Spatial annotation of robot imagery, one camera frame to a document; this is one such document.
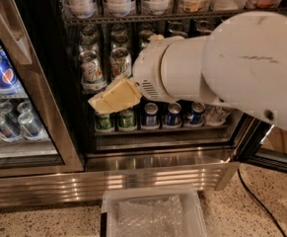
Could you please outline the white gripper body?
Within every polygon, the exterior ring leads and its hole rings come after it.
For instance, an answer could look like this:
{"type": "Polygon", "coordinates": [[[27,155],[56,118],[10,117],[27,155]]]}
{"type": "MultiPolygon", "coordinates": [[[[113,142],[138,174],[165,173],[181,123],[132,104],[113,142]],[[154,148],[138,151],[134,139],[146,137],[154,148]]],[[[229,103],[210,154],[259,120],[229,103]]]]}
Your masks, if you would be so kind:
{"type": "Polygon", "coordinates": [[[154,102],[177,101],[166,90],[161,76],[162,58],[167,48],[181,37],[151,40],[138,54],[133,66],[133,80],[139,92],[154,102]]]}

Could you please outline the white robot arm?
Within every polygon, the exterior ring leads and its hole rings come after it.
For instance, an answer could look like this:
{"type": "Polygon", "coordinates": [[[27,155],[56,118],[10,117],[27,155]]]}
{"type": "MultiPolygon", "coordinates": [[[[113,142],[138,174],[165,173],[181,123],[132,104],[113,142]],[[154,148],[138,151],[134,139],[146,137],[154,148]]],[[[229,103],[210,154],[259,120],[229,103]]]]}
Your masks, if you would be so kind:
{"type": "Polygon", "coordinates": [[[141,98],[237,109],[287,131],[287,16],[251,11],[210,35],[152,39],[133,76],[117,76],[89,100],[100,114],[133,107],[141,98]]]}

